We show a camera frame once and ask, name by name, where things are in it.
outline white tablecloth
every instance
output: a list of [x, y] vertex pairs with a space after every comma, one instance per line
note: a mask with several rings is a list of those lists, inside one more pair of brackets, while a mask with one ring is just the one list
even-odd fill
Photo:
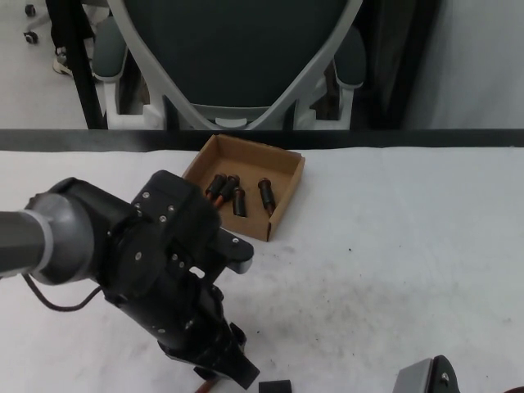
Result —
[[[307, 151], [297, 194], [252, 269], [217, 285], [247, 334], [258, 381], [298, 393], [389, 393], [396, 374], [446, 355], [463, 393], [524, 385], [524, 150]], [[130, 201], [195, 153], [0, 152], [0, 209], [66, 177]], [[71, 305], [92, 282], [44, 287]], [[0, 281], [0, 381], [17, 392], [193, 393], [199, 377], [98, 296], [73, 314]], [[233, 382], [216, 391], [240, 392]], [[258, 383], [249, 392], [257, 392]]]

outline screw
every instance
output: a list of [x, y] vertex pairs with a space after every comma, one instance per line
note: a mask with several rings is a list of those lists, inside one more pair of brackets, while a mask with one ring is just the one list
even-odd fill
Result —
[[231, 198], [233, 197], [233, 190], [235, 187], [238, 187], [240, 184], [240, 178], [237, 174], [232, 174], [231, 176], [228, 176], [228, 181], [226, 182], [226, 185], [222, 187], [220, 190], [219, 197], [216, 199], [214, 205], [217, 209], [220, 209], [222, 205], [225, 202], [231, 201]]
[[210, 186], [206, 189], [206, 198], [213, 201], [220, 194], [220, 190], [226, 183], [227, 179], [228, 178], [225, 174], [216, 174]]
[[236, 187], [233, 193], [233, 214], [238, 217], [247, 217], [246, 192], [242, 187]]
[[449, 376], [448, 373], [442, 373], [440, 376], [440, 381], [443, 382], [446, 386], [449, 384]]
[[259, 181], [260, 196], [262, 197], [262, 205], [268, 212], [269, 217], [273, 215], [275, 211], [276, 203], [271, 189], [271, 181], [268, 178], [262, 178]]

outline cardboard box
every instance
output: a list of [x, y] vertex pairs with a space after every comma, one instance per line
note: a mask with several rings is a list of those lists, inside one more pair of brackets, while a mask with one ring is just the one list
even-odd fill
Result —
[[[220, 172], [240, 176], [240, 185], [246, 191], [247, 217], [234, 215], [233, 203], [230, 201], [219, 210], [222, 226], [229, 231], [268, 242], [295, 193], [304, 163], [305, 158], [298, 153], [226, 135], [215, 135], [207, 141], [183, 177], [204, 192]], [[277, 203], [271, 218], [262, 206], [258, 188], [261, 178], [271, 180]]]

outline black cable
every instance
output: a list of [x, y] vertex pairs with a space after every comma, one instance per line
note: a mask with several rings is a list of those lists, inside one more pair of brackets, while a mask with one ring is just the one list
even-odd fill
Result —
[[22, 277], [24, 278], [25, 282], [27, 282], [27, 285], [29, 285], [29, 288], [31, 288], [31, 291], [33, 291], [33, 293], [36, 295], [38, 300], [40, 300], [43, 303], [43, 305], [45, 305], [49, 309], [52, 309], [53, 311], [59, 311], [61, 313], [71, 313], [73, 311], [78, 311], [79, 309], [82, 309], [86, 306], [87, 303], [89, 303], [93, 299], [93, 297], [95, 297], [98, 294], [98, 292], [102, 290], [102, 287], [98, 287], [93, 292], [91, 292], [89, 296], [86, 297], [84, 301], [82, 301], [82, 303], [79, 303], [77, 305], [60, 306], [54, 305], [48, 299], [46, 299], [46, 297], [38, 289], [33, 279], [28, 274], [22, 274]]

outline robotic arm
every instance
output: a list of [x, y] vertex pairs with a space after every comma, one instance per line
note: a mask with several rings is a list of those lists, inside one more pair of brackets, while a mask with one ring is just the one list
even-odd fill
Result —
[[200, 188], [165, 171], [131, 204], [69, 178], [25, 210], [0, 213], [0, 276], [49, 285], [92, 279], [170, 358], [247, 389], [259, 370], [243, 354], [242, 330], [224, 318], [214, 282], [226, 267], [245, 273], [253, 247], [220, 224]]

